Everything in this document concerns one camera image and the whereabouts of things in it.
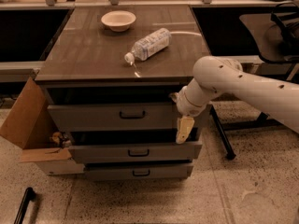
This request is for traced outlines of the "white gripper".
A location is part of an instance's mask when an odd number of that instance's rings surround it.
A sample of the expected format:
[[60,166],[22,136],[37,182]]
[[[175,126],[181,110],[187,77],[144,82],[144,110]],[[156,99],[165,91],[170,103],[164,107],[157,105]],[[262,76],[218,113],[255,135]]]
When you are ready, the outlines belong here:
[[206,108],[206,105],[193,105],[184,91],[172,92],[169,97],[176,104],[178,112],[183,116],[177,120],[176,143],[183,144],[192,131],[194,117],[199,116]]

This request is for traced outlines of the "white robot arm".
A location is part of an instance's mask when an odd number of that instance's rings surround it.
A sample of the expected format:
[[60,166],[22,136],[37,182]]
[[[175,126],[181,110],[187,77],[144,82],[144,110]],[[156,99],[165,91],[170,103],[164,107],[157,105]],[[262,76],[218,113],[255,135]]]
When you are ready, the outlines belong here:
[[193,79],[172,94],[181,117],[176,142],[184,143],[208,103],[224,93],[234,95],[299,133],[299,85],[243,71],[234,59],[206,56],[194,65]]

